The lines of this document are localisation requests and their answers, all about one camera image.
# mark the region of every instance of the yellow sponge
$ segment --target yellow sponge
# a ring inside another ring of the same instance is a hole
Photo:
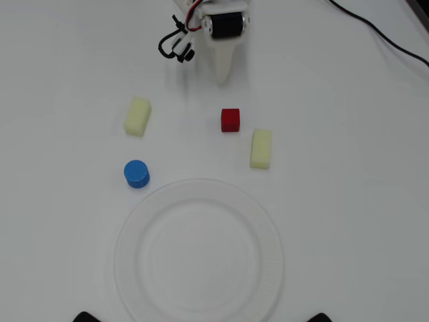
[[[149,100],[135,97],[123,124],[125,132],[131,136],[143,136],[151,111]]]
[[[271,137],[272,133],[268,129],[256,129],[253,132],[250,157],[250,166],[252,168],[269,168],[271,163]]]

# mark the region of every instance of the clear plate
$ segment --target clear plate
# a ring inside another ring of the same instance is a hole
[[[152,193],[130,214],[115,251],[119,293],[139,322],[265,321],[282,278],[282,247],[267,213],[215,180]]]

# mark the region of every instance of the red cube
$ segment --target red cube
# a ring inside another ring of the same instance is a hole
[[[222,110],[222,132],[238,132],[240,130],[240,110]]]

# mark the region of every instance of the white table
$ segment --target white table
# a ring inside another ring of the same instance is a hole
[[[429,58],[405,0],[341,0]],[[131,322],[112,276],[121,225],[148,193],[216,178],[253,195],[284,243],[270,321],[426,321],[429,70],[324,0],[255,0],[229,83],[158,52],[172,1],[0,2],[0,320]],[[132,96],[153,114],[122,123]],[[222,108],[241,132],[223,135]],[[272,129],[269,171],[251,134]],[[147,162],[129,188],[124,165]]]

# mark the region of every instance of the white surface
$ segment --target white surface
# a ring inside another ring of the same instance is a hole
[[[215,180],[151,194],[115,251],[119,294],[136,321],[267,321],[282,276],[282,245],[267,213]]]
[[[341,3],[429,58],[405,1]],[[115,238],[142,198],[194,177],[241,187],[273,219],[287,275],[270,322],[427,320],[428,69],[323,0],[252,4],[218,88],[158,53],[172,1],[0,1],[2,321],[131,322]],[[122,129],[134,95],[153,105],[142,140]],[[240,133],[221,133],[225,107]],[[255,128],[273,130],[269,171],[249,168]],[[123,177],[136,158],[151,171],[140,191]]]

